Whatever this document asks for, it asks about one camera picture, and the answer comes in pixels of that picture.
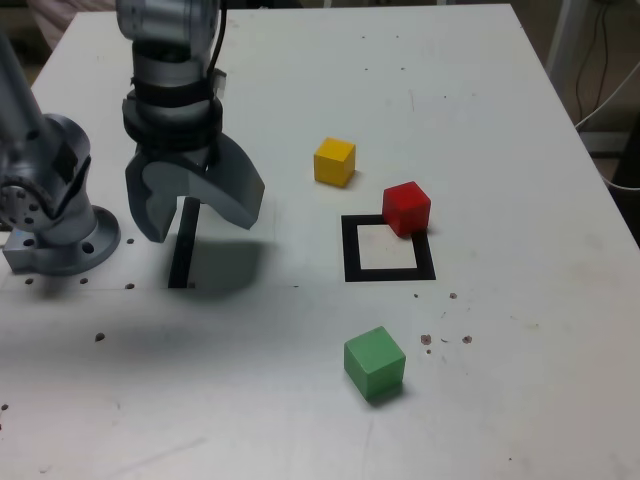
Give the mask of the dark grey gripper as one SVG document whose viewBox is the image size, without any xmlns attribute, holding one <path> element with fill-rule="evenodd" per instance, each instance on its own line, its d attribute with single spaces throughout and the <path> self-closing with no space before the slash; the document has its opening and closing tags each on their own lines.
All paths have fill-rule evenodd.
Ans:
<svg viewBox="0 0 640 480">
<path fill-rule="evenodd" d="M 179 197 L 196 199 L 248 230 L 258 219 L 265 189 L 249 156 L 223 133 L 210 147 L 190 151 L 139 144 L 125 178 L 132 218 L 154 243 L 165 241 Z"/>
</svg>

